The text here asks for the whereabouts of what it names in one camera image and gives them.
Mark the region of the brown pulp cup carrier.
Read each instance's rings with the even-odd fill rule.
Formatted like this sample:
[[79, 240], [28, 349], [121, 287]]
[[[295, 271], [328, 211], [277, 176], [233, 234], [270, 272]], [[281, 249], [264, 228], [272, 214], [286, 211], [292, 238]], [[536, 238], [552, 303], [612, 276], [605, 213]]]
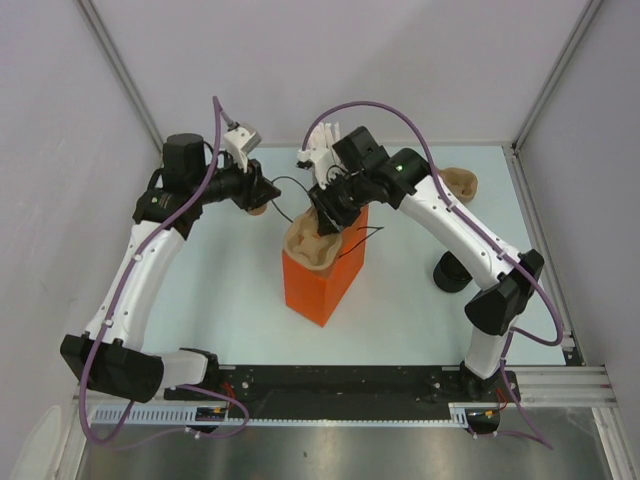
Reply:
[[313, 207], [297, 216], [284, 236], [284, 252], [296, 263], [311, 271], [328, 269], [342, 247], [340, 233], [321, 236], [319, 219]]

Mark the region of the orange paper bag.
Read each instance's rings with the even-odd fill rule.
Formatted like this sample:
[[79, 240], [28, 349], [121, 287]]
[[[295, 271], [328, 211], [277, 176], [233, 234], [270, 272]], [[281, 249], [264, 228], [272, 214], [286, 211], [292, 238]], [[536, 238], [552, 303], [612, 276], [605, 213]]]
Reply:
[[282, 249], [286, 305], [307, 320], [324, 326], [351, 287], [365, 263], [369, 209], [363, 208], [355, 223], [342, 235], [342, 247], [326, 270], [311, 271], [293, 261]]

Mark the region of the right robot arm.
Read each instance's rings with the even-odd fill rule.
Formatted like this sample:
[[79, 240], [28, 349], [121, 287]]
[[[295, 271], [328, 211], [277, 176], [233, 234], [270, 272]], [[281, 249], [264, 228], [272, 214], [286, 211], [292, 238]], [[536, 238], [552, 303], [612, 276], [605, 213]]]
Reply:
[[308, 196], [319, 235], [342, 232], [373, 202], [387, 204], [446, 247], [434, 270], [440, 289], [455, 292], [476, 283], [479, 291], [464, 308], [473, 328], [461, 388], [473, 401], [486, 400], [497, 389], [495, 375], [507, 332], [533, 294], [542, 256], [504, 242], [492, 247], [494, 233], [440, 184], [422, 155], [410, 148], [389, 154], [365, 127], [331, 146], [302, 149], [297, 159], [299, 167], [311, 169], [315, 177]]

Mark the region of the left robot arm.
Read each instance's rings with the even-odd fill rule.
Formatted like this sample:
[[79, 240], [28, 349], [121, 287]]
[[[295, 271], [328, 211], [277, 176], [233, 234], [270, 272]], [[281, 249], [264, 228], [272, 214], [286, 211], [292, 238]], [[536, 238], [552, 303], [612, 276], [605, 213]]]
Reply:
[[163, 164], [136, 202], [125, 256], [105, 299], [85, 331], [66, 335], [60, 354], [87, 389], [146, 403], [185, 384], [197, 398], [221, 387], [215, 355], [181, 348], [170, 354], [143, 352], [151, 308], [163, 279], [207, 204], [232, 201], [256, 212], [280, 195], [250, 153], [261, 138], [246, 126], [224, 133], [222, 150], [198, 134], [167, 138]]

